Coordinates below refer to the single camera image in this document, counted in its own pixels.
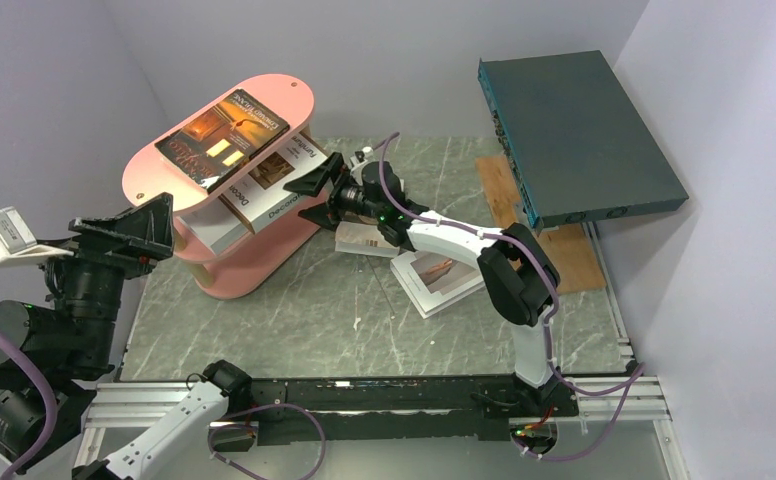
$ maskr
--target marble table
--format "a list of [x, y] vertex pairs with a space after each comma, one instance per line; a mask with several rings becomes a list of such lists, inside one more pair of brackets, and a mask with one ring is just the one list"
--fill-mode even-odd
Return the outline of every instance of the marble table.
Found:
[[[378, 141], [318, 140], [345, 154]], [[498, 153], [495, 138], [406, 137], [391, 145], [389, 160], [416, 202], [493, 225], [474, 159]], [[184, 379], [220, 358], [264, 378], [513, 370], [510, 329], [485, 291], [422, 319], [388, 259], [336, 253], [334, 245], [333, 234], [318, 232], [256, 291], [229, 301], [200, 291], [178, 260], [162, 262], [147, 280], [121, 380]], [[561, 301], [554, 336], [563, 370], [622, 372], [607, 292]]]

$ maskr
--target metal frame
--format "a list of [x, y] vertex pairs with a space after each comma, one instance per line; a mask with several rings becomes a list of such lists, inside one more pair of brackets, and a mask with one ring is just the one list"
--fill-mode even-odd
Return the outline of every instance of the metal frame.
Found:
[[[626, 327], [621, 317], [617, 298], [612, 288], [611, 279], [605, 259], [600, 248], [599, 235], [594, 223], [583, 224], [586, 236], [606, 277], [606, 293], [609, 301], [609, 312], [614, 327], [618, 332], [618, 346], [624, 364], [630, 364], [635, 360], [635, 354], [631, 341], [626, 333]], [[128, 345], [134, 336], [133, 324], [129, 334]], [[492, 376], [470, 375], [466, 378], [478, 379], [480, 383]], [[404, 380], [430, 379], [432, 377], [402, 377]], [[625, 381], [626, 377], [620, 376], [575, 376], [569, 378], [578, 387], [589, 391], [601, 390], [618, 385]], [[292, 382], [308, 382], [308, 379], [287, 379]], [[344, 388], [352, 379], [320, 379], [326, 386]], [[256, 380], [258, 382], [276, 382], [275, 380]], [[288, 385], [286, 379], [278, 382]], [[188, 385], [185, 382], [118, 382], [102, 383], [97, 386], [97, 396], [91, 404], [83, 427], [82, 442], [76, 456], [76, 466], [87, 465], [99, 457], [105, 433], [108, 429], [115, 428], [149, 428], [159, 418], [163, 417], [174, 405], [179, 403], [187, 395]], [[588, 423], [608, 422], [618, 402], [622, 391], [614, 392], [603, 397], [585, 396], [579, 393], [573, 395], [579, 408], [579, 414], [573, 417], [556, 416], [557, 422], [579, 422], [582, 425], [583, 434], [588, 431]], [[310, 409], [315, 414], [340, 414], [360, 415], [372, 410], [359, 410], [346, 408], [333, 408], [332, 410]], [[423, 413], [447, 413], [450, 409], [427, 408], [420, 410], [388, 410], [395, 414]], [[510, 425], [522, 425], [538, 421], [537, 417], [513, 417], [508, 419]], [[630, 388], [629, 396], [624, 403], [619, 422], [652, 422], [657, 440], [662, 452], [665, 467], [669, 478], [672, 480], [689, 480], [690, 476], [685, 466], [679, 443], [673, 429], [673, 422], [664, 393], [657, 377], [639, 378]]]

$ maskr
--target wooden board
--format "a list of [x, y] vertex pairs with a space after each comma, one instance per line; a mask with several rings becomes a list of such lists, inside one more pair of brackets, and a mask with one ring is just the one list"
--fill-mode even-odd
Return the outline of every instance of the wooden board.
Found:
[[[514, 206], [521, 202], [506, 157], [476, 159], [485, 199], [494, 223], [507, 228], [518, 221]], [[606, 286], [606, 278], [581, 225], [563, 225], [536, 235], [538, 243], [559, 271], [559, 293], [582, 292]]]

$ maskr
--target gray wall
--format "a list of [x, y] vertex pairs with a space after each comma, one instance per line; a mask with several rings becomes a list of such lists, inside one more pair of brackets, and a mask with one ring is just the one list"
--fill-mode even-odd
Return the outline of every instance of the gray wall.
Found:
[[652, 0], [615, 68], [691, 194], [602, 225], [692, 478], [776, 478], [776, 2]]
[[[125, 209], [123, 167], [166, 128], [101, 2], [0, 1], [0, 208], [18, 207], [35, 235]], [[45, 294], [36, 267], [0, 269], [0, 300]], [[127, 284], [118, 348], [138, 297]]]
[[107, 0], [170, 123], [266, 72], [315, 91], [319, 135], [493, 135], [486, 60], [602, 50], [647, 0]]

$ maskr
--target picture on book cover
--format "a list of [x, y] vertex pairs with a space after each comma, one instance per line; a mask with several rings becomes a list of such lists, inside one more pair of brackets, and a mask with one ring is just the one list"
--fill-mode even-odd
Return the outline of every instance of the picture on book cover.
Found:
[[250, 170], [249, 174], [261, 188], [267, 190], [293, 171], [294, 167], [290, 163], [278, 153], [273, 152], [263, 162]]
[[285, 120], [238, 89], [155, 146], [211, 192], [288, 128]]
[[437, 254], [424, 255], [411, 263], [429, 293], [446, 295], [473, 280], [478, 272], [462, 262]]

